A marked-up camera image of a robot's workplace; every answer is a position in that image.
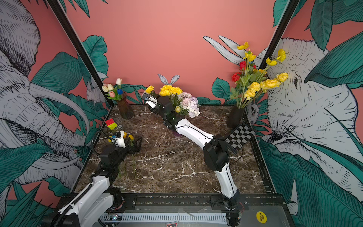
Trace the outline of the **brown ribbed glass vase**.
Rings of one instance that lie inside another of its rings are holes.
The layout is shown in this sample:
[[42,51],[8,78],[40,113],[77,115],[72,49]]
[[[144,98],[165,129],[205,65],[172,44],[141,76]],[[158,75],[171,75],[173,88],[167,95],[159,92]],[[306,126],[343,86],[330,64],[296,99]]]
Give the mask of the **brown ribbed glass vase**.
[[134,111],[130,104],[127,102],[127,95],[123,93],[121,98],[117,100],[118,109],[123,119],[129,120],[134,116]]

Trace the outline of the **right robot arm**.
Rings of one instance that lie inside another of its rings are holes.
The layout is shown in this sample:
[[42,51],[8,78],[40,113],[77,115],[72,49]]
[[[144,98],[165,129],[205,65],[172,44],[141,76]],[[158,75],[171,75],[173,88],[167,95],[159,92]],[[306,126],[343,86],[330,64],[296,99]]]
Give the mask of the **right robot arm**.
[[219,134],[207,133],[176,113],[169,97],[155,98],[145,93],[143,98],[149,109],[163,118],[163,124],[168,129],[187,137],[203,150],[206,166],[215,172],[219,181],[223,204],[227,209],[233,210],[237,206],[240,192],[230,171],[229,153],[236,149]]

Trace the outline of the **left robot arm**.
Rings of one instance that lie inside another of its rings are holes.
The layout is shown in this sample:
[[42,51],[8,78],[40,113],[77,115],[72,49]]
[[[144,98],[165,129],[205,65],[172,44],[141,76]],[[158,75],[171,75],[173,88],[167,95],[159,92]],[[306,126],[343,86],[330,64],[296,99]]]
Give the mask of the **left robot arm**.
[[119,165],[129,154],[140,152],[142,138],[117,138],[101,149],[100,162],[89,184],[63,208],[46,215],[42,227],[91,227],[108,210],[121,208],[125,199],[112,184],[119,174]]

